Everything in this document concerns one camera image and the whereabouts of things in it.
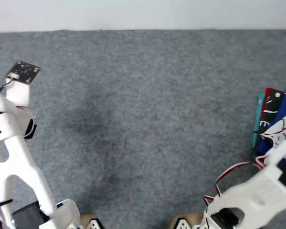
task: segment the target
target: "wooden base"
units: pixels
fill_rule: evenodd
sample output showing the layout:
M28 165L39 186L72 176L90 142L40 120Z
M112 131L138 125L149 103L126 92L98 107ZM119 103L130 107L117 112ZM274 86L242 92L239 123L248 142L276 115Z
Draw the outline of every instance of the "wooden base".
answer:
M81 225L85 228L88 226L91 219L96 219L97 216L93 213L81 214ZM203 219L203 214L192 213L192 214L180 214L175 216L169 229L174 229L176 222L179 218L184 218L192 228L193 225L200 224Z
M203 214L198 214L198 213L180 214L180 215L177 215L177 216L173 219L173 221L172 221L172 223L171 223L169 229L174 229L174 227L175 227L175 225L176 225L176 222L177 222L177 220L178 220L179 218L184 218L184 219L186 219L187 223L188 223L189 226L192 228L193 225L200 224L201 221L202 221L202 219L203 219L203 217L204 217Z
M93 213L85 213L85 214L81 214L81 225L84 226L84 228L86 228L90 222L91 219L96 219L97 216Z

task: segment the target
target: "white wall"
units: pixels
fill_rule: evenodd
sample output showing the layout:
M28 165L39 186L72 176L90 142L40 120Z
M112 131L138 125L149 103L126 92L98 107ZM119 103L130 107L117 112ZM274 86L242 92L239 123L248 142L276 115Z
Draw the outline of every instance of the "white wall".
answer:
M0 32L286 29L286 0L0 0Z

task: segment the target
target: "carpet floor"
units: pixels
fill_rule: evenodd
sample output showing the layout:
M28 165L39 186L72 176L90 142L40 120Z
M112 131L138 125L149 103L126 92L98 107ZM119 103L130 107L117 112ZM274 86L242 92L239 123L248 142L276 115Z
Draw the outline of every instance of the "carpet floor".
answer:
M42 67L36 164L57 202L73 199L107 229L166 229L202 212L217 176L253 158L257 94L286 90L286 31L1 33L0 86L17 60ZM35 200L18 178L13 194L17 208ZM268 228L286 228L286 211Z

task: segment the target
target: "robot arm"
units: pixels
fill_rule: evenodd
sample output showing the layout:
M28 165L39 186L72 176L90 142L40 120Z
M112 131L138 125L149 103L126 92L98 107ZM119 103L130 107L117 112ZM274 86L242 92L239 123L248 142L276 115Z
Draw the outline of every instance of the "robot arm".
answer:
M25 138L34 134L36 124L29 105L30 83L40 68L17 62L7 75L7 97L0 94L0 221L10 229L83 229L80 213L72 200L56 205L42 171L35 165ZM14 211L10 176L16 175L34 191L38 201Z
M267 155L267 166L247 182L216 196L204 211L202 223L193 229L257 229L285 210L286 173L277 164L286 157L286 141ZM241 217L231 209L240 211Z

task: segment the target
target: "circuit board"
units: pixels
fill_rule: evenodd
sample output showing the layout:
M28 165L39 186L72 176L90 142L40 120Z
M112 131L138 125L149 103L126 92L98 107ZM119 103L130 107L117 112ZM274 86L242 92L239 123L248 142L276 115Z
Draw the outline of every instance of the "circuit board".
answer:
M38 73L40 72L41 67L23 62L17 61L10 71L6 74L6 78L14 79L20 83L25 83L30 85Z

